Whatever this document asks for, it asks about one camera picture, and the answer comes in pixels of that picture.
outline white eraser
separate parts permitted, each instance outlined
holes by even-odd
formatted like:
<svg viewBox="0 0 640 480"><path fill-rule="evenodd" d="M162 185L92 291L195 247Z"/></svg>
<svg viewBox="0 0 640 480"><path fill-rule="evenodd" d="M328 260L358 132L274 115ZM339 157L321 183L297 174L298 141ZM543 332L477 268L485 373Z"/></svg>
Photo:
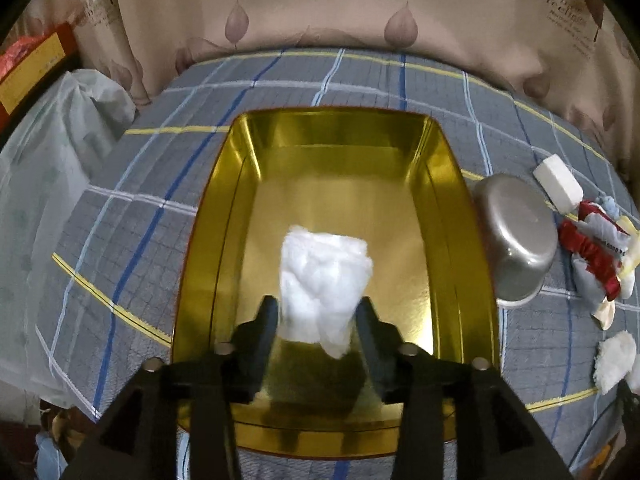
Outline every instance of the white eraser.
<svg viewBox="0 0 640 480"><path fill-rule="evenodd" d="M547 157L533 170L533 176L549 195L558 212L566 215L582 201L580 184L557 155Z"/></svg>

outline upside-down metal bowl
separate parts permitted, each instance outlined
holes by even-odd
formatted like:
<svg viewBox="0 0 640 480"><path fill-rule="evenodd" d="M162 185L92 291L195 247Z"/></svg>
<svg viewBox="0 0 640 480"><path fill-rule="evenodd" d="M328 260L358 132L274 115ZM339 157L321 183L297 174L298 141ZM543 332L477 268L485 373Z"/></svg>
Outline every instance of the upside-down metal bowl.
<svg viewBox="0 0 640 480"><path fill-rule="evenodd" d="M541 193L507 174L478 182L473 196L497 303L524 306L542 288L558 247L551 210Z"/></svg>

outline gold metal tray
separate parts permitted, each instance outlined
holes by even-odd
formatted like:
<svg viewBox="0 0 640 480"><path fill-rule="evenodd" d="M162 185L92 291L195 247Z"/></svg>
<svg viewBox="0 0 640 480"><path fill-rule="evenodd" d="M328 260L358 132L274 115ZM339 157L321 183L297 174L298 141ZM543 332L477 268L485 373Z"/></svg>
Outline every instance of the gold metal tray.
<svg viewBox="0 0 640 480"><path fill-rule="evenodd" d="M279 297L280 247L294 224L367 241L365 294L405 340L442 359L497 364L490 274L440 126L367 108L263 110L234 121L191 236L174 362L228 340L265 294ZM240 447L354 458L396 450L401 409L374 393L354 336L340 360L276 338L262 390L232 413ZM188 409L181 422L188 427ZM454 436L452 416L445 435Z"/></svg>

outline yellow stripe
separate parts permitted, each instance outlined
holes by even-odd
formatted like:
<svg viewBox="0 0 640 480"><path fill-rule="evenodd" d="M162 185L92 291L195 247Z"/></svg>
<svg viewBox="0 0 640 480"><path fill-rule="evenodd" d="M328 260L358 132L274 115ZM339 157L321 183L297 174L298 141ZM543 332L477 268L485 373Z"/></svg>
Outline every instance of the yellow stripe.
<svg viewBox="0 0 640 480"><path fill-rule="evenodd" d="M252 58L252 57L273 57L273 56L277 56L278 54L280 54L277 51L274 52L257 52L255 54L235 54L234 56L229 56L228 58L225 59L247 59L247 58ZM289 50L286 51L282 54L283 56L311 56L311 57L335 57L336 53L335 52L325 52L325 51L313 51L313 50ZM345 53L342 55L343 57L347 57L350 59L359 59L362 61L370 61L373 63L379 63L379 64L383 64L383 65L388 65L388 66L402 66L402 63L393 59L382 59L379 57L375 57L375 56L366 56L363 54L350 54L350 53ZM209 63L214 63L219 61L220 58L218 59L210 59L207 61L203 61L201 63L198 64L209 64ZM434 68L431 66L423 66L420 64L416 64L416 63L406 63L405 64L406 67L408 68L413 68L414 70L421 70L422 72L430 72L430 73L434 73L434 74L438 74L438 75L443 75L446 77L452 77L455 79L462 79L463 75L458 73L458 72L452 72L450 70L442 70L440 68ZM485 83L484 81L482 81L481 79L478 79L477 77L473 77L473 76L468 76L469 81L472 81L473 83L482 86L484 88L487 88L497 94L500 94L504 97L507 97L509 99L511 99L511 95L503 90L499 90L497 88L494 88L493 86L489 85L488 83ZM537 118L542 119L543 121L545 121L545 123L551 124L553 126L555 126L556 130L558 130L559 132L564 133L566 136L570 137L571 139L573 139L575 142L577 142L578 144L580 144L581 146L585 147L585 149L589 150L591 153L593 153L595 156L597 156L598 158L606 161L607 159L602 156L600 153L598 153L596 150L594 150L590 145L588 145L585 142L582 142L582 140L580 140L578 137L576 137L574 134L572 134L569 130L567 130L566 128L563 128L562 126L560 126L560 124L557 123L553 123L551 121L551 119L549 119L548 117L545 117L543 114L539 113L538 111L534 110L533 108L531 108L530 106L524 104L523 102L517 101L516 99L513 100L515 102L515 105L518 108L522 108L523 110L529 112L532 115L535 115Z"/></svg>
<svg viewBox="0 0 640 480"><path fill-rule="evenodd" d="M481 180L482 177L480 175L476 175L469 171L465 171L472 176L475 180ZM126 322L128 325L132 326L136 330L139 330L143 334L149 336L151 339L158 341L161 345L170 347L171 346L171 337L167 334L159 331L157 328L152 327L145 321L142 321L139 317L134 316L132 313L128 312L124 308L119 305L116 305L111 301L103 292L98 290L92 283L88 282L84 277L80 274L76 273L75 270L66 263L58 254L53 253L51 255L53 260L73 279L78 282L79 285L82 286L85 290L87 290L94 298L100 301L104 306L106 306L109 310L111 310L116 316ZM592 396L597 392L597 388L590 388L588 390L583 390L581 392L577 392L575 394L571 394L564 397L554 397L553 399L547 400L539 400L538 402L532 402L530 404L526 404L526 408L531 412L540 412L542 410L548 410L550 408L556 408L558 406L562 406L564 404L569 404L571 402L577 402L578 400L586 399L587 397Z"/></svg>
<svg viewBox="0 0 640 480"><path fill-rule="evenodd" d="M185 132L228 132L228 126L165 126L163 128L130 128L125 135L183 134Z"/></svg>
<svg viewBox="0 0 640 480"><path fill-rule="evenodd" d="M100 301L104 306L111 310L121 320L131 325L136 330L139 330L145 335L148 335L151 339L158 341L161 345L171 346L171 337L164 332L159 331L157 328L149 325L145 321L142 321L139 317L134 316L128 310L125 310L119 305L116 305L111 301L103 292L95 288L95 286L89 283L84 277L76 273L65 260L60 258L56 253L51 255L53 260L73 279L78 282L82 288L87 290L96 300Z"/></svg>
<svg viewBox="0 0 640 480"><path fill-rule="evenodd" d="M280 52L278 51L272 51L272 52L256 52L255 54L235 54L233 56L228 56L225 57L224 59L249 59L249 58L255 58L255 57L274 57L274 56L279 56ZM283 57L297 57L297 56L303 56L303 57L335 57L337 55L336 52L326 52L323 50L287 50L286 52L282 53ZM378 63L378 64L382 64L382 65L387 65L387 66L402 66L402 63L400 61L397 61L395 59L383 59L381 57L375 57L375 56L366 56L365 54L352 54L350 52L345 52L344 54L342 54L342 57L348 58L348 59L357 59L360 61L370 61L373 63ZM222 58L217 58L217 59L209 59L206 61L202 61L200 63L197 63L198 65L206 65L209 63L215 63L217 61L220 61ZM420 64L416 64L416 63L405 63L404 64L405 67L408 68L413 68L414 70L421 70L422 72L430 72L433 74L439 74L439 75L444 75L447 77L452 77L455 79L462 79L463 75L459 72L452 72L451 70L443 70L441 68L434 68L433 66L424 66L424 65L420 65Z"/></svg>
<svg viewBox="0 0 640 480"><path fill-rule="evenodd" d="M534 110L533 108L527 106L526 104L521 103L520 101L514 100L514 102L516 103L516 106L518 108L522 108L523 110L526 110L530 114L535 115L537 118L542 119L543 121L545 121L545 123L551 124L552 126L554 126L556 128L556 130L558 130L559 132L562 132L565 135L571 137L575 142L577 142L578 144L580 144L583 147L585 147L587 150L589 150L591 153L593 153L598 158L601 158L604 161L607 160L604 156L600 155L596 150L594 150L586 142L582 142L578 137L576 137L574 134L572 134L569 130L567 130L566 128L563 128L562 126L560 126L560 124L553 122L548 117L544 116L543 114L539 113L538 111Z"/></svg>
<svg viewBox="0 0 640 480"><path fill-rule="evenodd" d="M460 173L462 173L462 176L468 178L469 180L482 180L482 179L484 179L484 176L478 175L477 173L471 173L470 171L467 171L467 170L460 170Z"/></svg>
<svg viewBox="0 0 640 480"><path fill-rule="evenodd" d="M597 388L589 388L588 390L583 390L581 392L577 392L575 394L567 395L564 397L554 397L553 399L539 400L538 402L525 404L525 407L531 413L541 412L542 410L557 408L558 406L563 406L564 404L571 404L572 402L586 399L587 397L591 397L592 395L596 394L597 391Z"/></svg>

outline bed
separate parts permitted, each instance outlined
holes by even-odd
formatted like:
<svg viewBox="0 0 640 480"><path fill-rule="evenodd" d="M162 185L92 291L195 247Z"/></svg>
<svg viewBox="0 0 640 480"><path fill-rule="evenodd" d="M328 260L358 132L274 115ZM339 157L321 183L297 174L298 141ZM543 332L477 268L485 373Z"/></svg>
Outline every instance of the bed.
<svg viewBox="0 0 640 480"><path fill-rule="evenodd" d="M350 49L238 54L192 66L119 140L66 223L49 262L36 332L54 373L98 418L150 356L169 359L180 274L200 195L233 119L256 108L365 106L429 114L442 126L469 186L532 169L558 153L586 198L613 196L638 211L602 151L533 102L461 70L405 54ZM561 216L555 212L556 222ZM604 333L575 291L558 251L541 293L500 310L500 370L567 462L615 396L596 394L598 343L628 330L640 340L638 292L617 303ZM610 410L574 468L619 429ZM314 462L241 452L245 478L388 478L392 458ZM455 445L446 445L454 475Z"/></svg>

